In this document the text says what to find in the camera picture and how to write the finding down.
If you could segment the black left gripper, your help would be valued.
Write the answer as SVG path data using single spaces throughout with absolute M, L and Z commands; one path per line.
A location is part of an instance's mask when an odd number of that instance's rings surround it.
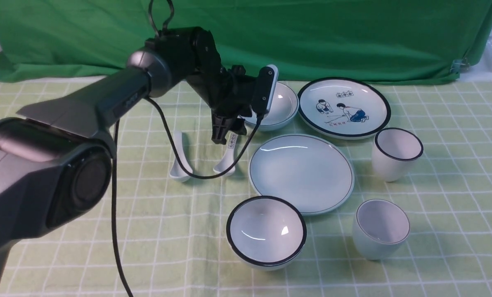
M 251 92 L 247 88 L 254 82 L 254 78 L 247 75 L 241 77 L 222 65 L 210 31 L 194 31 L 190 41 L 195 56 L 195 69 L 187 77 L 187 83 L 212 111 L 211 141 L 226 145 L 228 131 L 237 135 L 247 134 L 242 117 L 253 114 Z

